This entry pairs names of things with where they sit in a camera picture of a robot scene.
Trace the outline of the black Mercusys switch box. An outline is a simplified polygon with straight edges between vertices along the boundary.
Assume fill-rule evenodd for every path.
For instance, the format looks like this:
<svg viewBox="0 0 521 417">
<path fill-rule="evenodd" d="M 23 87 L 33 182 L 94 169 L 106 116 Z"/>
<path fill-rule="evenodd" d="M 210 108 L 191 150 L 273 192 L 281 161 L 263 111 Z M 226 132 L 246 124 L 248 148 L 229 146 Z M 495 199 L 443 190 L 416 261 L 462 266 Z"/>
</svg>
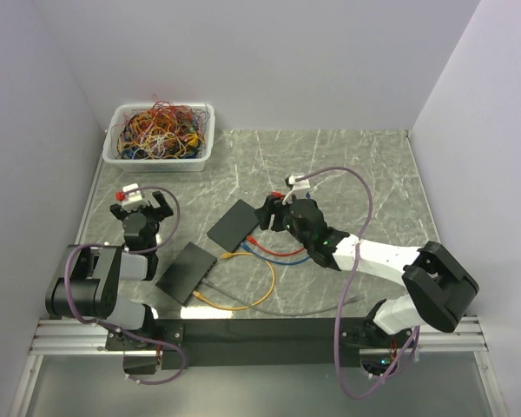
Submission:
<svg viewBox="0 0 521 417">
<path fill-rule="evenodd" d="M 238 200 L 207 232 L 210 240 L 233 253 L 259 225 L 255 208 Z"/>
</svg>

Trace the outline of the black TP-Link switch box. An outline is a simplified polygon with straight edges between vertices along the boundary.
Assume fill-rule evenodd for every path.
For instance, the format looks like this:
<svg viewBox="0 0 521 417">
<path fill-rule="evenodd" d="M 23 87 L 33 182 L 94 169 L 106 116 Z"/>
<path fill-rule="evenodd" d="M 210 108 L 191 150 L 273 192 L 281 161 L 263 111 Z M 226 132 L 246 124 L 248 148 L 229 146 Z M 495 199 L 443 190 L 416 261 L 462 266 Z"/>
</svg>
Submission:
<svg viewBox="0 0 521 417">
<path fill-rule="evenodd" d="M 193 292 L 216 262 L 217 258 L 214 255 L 189 242 L 155 286 L 182 306 L 187 306 Z"/>
</svg>

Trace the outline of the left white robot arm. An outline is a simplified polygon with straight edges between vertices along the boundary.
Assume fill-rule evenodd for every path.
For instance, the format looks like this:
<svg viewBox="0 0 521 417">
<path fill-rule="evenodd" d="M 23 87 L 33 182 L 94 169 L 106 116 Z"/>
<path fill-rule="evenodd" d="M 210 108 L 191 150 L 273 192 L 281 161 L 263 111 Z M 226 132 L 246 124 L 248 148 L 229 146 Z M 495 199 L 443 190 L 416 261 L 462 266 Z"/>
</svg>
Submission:
<svg viewBox="0 0 521 417">
<path fill-rule="evenodd" d="M 69 245 L 45 295 L 45 308 L 52 317 L 73 318 L 81 323 L 99 322 L 126 329 L 136 348 L 151 347 L 157 337 L 153 309 L 118 294 L 121 281 L 150 281 L 154 278 L 161 223 L 173 216 L 179 225 L 179 202 L 170 206 L 165 198 L 173 193 L 160 187 L 130 184 L 115 196 L 110 213 L 122 225 L 123 243 Z"/>
</svg>

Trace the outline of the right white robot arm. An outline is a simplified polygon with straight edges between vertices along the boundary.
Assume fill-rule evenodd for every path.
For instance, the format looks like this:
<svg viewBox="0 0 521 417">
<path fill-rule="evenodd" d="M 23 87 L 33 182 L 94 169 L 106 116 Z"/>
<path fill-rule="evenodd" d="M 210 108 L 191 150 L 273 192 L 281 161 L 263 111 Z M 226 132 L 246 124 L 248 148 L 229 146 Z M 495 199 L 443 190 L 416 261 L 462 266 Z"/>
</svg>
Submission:
<svg viewBox="0 0 521 417">
<path fill-rule="evenodd" d="M 269 195 L 254 213 L 261 229 L 288 232 L 319 266 L 357 269 L 406 289 L 405 295 L 383 301 L 369 314 L 365 337 L 375 347 L 424 324 L 453 332 L 478 294 L 476 281 L 438 242 L 416 248 L 363 240 L 328 226 L 316 201 L 287 203 L 278 193 Z"/>
</svg>

